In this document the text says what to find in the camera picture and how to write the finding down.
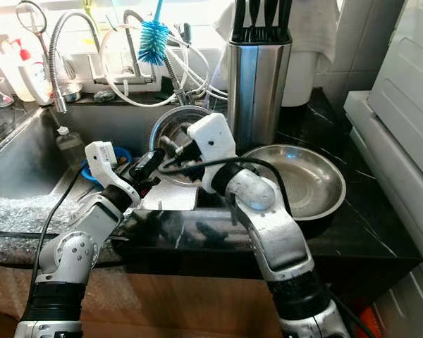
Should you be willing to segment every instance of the blue container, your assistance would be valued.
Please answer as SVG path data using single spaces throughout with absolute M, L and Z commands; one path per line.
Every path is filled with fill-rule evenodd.
M 116 158 L 125 157 L 127 159 L 126 163 L 132 160 L 132 156 L 130 155 L 130 152 L 127 149 L 121 148 L 119 146 L 114 146 L 113 150 L 114 150 L 114 155 L 116 156 Z M 89 165 L 86 165 L 86 167 L 82 170 L 82 176 L 89 181 L 93 181 L 100 184 L 99 181 L 97 181 L 97 179 L 91 175 L 91 170 Z

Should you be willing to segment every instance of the stainless steel sink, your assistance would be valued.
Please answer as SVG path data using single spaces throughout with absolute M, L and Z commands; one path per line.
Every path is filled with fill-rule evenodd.
M 157 119 L 172 106 L 71 106 L 66 114 L 40 108 L 0 144 L 0 197 L 21 199 L 62 191 L 68 166 L 56 147 L 56 128 L 79 132 L 85 144 L 111 141 L 139 156 Z

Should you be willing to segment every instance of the red object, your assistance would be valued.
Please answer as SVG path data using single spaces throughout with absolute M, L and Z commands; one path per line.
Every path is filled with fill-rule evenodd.
M 381 326 L 379 325 L 379 321 L 374 313 L 372 307 L 368 307 L 359 316 L 362 323 L 364 323 L 370 331 L 373 332 L 376 338 L 382 338 Z M 368 336 L 363 332 L 359 327 L 355 333 L 356 338 L 368 338 Z
M 26 61 L 31 58 L 31 53 L 27 49 L 22 48 L 22 42 L 20 39 L 15 39 L 10 44 L 14 44 L 14 43 L 16 43 L 19 46 L 19 49 L 20 49 L 19 54 L 22 61 Z

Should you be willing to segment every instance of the white appliance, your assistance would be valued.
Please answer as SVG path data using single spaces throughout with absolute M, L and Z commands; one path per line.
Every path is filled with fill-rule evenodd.
M 345 110 L 352 138 L 423 255 L 423 0 L 406 1 L 373 90 L 351 92 Z M 385 338 L 423 338 L 423 263 L 374 307 Z

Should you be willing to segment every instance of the white tile wall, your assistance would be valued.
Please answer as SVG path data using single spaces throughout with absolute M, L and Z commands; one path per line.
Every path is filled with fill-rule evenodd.
M 337 111 L 351 90 L 370 90 L 388 49 L 404 0 L 345 0 L 338 24 L 336 59 L 331 69 L 317 74 Z

